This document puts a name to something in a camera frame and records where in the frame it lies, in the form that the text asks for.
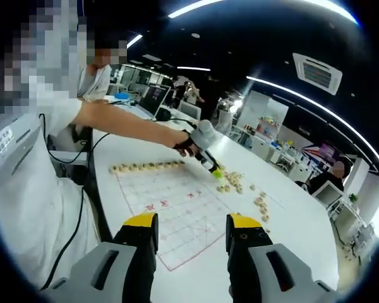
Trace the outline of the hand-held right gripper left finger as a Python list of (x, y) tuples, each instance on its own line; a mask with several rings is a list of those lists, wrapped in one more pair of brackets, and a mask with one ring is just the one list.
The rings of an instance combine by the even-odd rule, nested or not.
[(42, 290), (47, 302), (150, 302), (159, 221), (156, 212), (124, 222), (111, 242), (102, 242), (73, 265), (70, 275)]

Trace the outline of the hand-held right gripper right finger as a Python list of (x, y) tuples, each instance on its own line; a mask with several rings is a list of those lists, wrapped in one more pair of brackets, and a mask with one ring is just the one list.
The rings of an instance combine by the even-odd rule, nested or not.
[(336, 302), (337, 292), (314, 281), (310, 267), (282, 244), (274, 244), (260, 222), (226, 217), (227, 270), (233, 302)]

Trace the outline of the person's left hand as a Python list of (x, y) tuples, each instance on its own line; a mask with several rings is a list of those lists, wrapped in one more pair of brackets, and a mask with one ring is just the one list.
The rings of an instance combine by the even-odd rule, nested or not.
[(173, 149), (177, 150), (182, 156), (189, 155), (190, 157), (195, 157), (199, 152), (198, 147), (195, 145), (195, 142), (190, 136), (190, 133), (187, 130), (182, 130), (182, 133), (185, 133), (187, 138), (178, 144), (175, 144)]

